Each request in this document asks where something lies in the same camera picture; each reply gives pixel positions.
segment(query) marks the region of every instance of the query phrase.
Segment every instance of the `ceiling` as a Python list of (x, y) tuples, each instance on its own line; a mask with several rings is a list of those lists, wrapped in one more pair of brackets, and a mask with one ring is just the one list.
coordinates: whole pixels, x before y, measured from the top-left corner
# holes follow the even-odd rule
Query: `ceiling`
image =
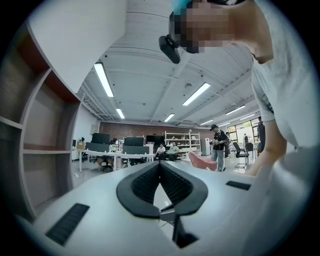
[[(99, 59), (114, 98), (107, 96), (92, 69), (80, 88), (87, 109), (102, 121), (161, 125), (184, 121), (196, 126), (208, 120), (221, 125), (257, 113), (251, 87), (252, 57), (246, 47), (232, 44), (201, 54), (179, 50), (179, 64), (161, 52), (158, 40), (168, 33), (171, 10), (171, 0), (128, 1), (125, 35)], [(183, 106), (204, 82), (211, 86)], [(242, 105), (246, 107), (226, 115)], [(120, 119), (118, 108), (125, 120)], [(175, 116), (164, 123), (171, 113)]]

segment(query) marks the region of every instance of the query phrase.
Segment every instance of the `white desk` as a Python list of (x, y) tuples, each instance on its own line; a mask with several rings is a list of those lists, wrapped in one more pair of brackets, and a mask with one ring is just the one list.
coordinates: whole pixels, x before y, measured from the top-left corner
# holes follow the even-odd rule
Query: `white desk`
[[(118, 168), (117, 169), (117, 158), (121, 158), (121, 159), (139, 159), (139, 158), (146, 158), (147, 162), (153, 162), (154, 161), (154, 154), (124, 154), (121, 152), (108, 152), (108, 153), (104, 153), (104, 152), (98, 152), (98, 151), (91, 151), (91, 150), (78, 150), (80, 153), (86, 153), (88, 156), (109, 156), (109, 157), (114, 157), (113, 160), (113, 170), (119, 170), (121, 169)], [(82, 161), (79, 161), (79, 172), (82, 173)]]

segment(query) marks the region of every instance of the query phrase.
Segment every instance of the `fluorescent light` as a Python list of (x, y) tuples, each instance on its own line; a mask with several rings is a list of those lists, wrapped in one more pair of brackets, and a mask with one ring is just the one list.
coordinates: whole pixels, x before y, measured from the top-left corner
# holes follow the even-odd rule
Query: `fluorescent light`
[(236, 108), (235, 110), (232, 110), (232, 111), (226, 113), (225, 115), (226, 115), (226, 116), (227, 116), (227, 115), (230, 115), (230, 114), (232, 114), (232, 113), (234, 113), (234, 112), (236, 112), (236, 111), (238, 111), (238, 110), (240, 110), (240, 109), (243, 109), (243, 108), (245, 108), (245, 107), (246, 107), (246, 105), (243, 105), (243, 106), (241, 106), (241, 107)]
[(124, 114), (122, 114), (122, 111), (120, 108), (117, 108), (116, 111), (118, 112), (119, 116), (122, 118), (122, 119), (125, 119), (125, 116)]
[(175, 115), (175, 114), (170, 114), (170, 115), (166, 118), (166, 120), (164, 120), (164, 122), (165, 122), (165, 123), (168, 122), (174, 115)]
[(101, 82), (101, 84), (103, 86), (103, 89), (106, 92), (106, 95), (108, 95), (108, 97), (113, 97), (114, 94), (112, 93), (112, 90), (110, 88), (110, 85), (109, 85), (109, 82), (108, 82), (104, 67), (102, 66), (102, 63), (94, 64), (94, 69), (95, 69), (95, 72), (97, 73), (97, 75), (98, 75), (98, 77), (100, 79), (100, 82)]
[(206, 122), (204, 122), (204, 123), (202, 123), (202, 124), (200, 124), (201, 126), (203, 126), (203, 125), (205, 125), (205, 124), (207, 124), (207, 123), (210, 123), (210, 122), (212, 122), (213, 120), (209, 120), (209, 121), (206, 121)]
[(246, 119), (246, 118), (253, 117), (254, 115), (255, 115), (255, 114), (248, 115), (248, 116), (246, 116), (246, 117), (244, 117), (244, 118), (241, 118), (240, 120), (243, 120), (243, 119)]
[(230, 125), (230, 123), (228, 122), (228, 123), (225, 123), (225, 124), (222, 124), (222, 125), (218, 125), (218, 126), (221, 127), (221, 126), (226, 126), (226, 125)]
[(199, 97), (206, 89), (208, 89), (211, 85), (208, 83), (204, 83), (190, 98), (183, 103), (183, 106), (188, 106), (191, 102), (193, 102), (197, 97)]

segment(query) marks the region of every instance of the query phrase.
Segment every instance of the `white t-shirt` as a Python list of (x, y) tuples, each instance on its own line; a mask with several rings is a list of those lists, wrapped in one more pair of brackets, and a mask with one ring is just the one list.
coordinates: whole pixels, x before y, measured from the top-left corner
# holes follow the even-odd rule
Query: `white t-shirt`
[(320, 144), (319, 80), (309, 53), (291, 23), (267, 0), (255, 0), (272, 38), (274, 59), (253, 57), (252, 88), (262, 121), (275, 120), (282, 136), (296, 147)]
[(164, 153), (164, 152), (166, 152), (166, 148), (163, 146), (162, 148), (161, 147), (158, 147), (158, 149), (157, 149), (157, 151), (156, 151), (157, 153)]

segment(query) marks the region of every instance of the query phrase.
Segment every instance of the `pink chair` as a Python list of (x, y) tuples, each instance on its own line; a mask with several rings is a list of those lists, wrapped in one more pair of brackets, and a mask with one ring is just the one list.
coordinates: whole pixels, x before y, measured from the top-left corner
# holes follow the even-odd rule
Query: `pink chair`
[(218, 163), (212, 161), (210, 158), (202, 158), (192, 151), (189, 152), (188, 156), (193, 167), (200, 169), (206, 169), (208, 167), (211, 171), (215, 171), (217, 169)]

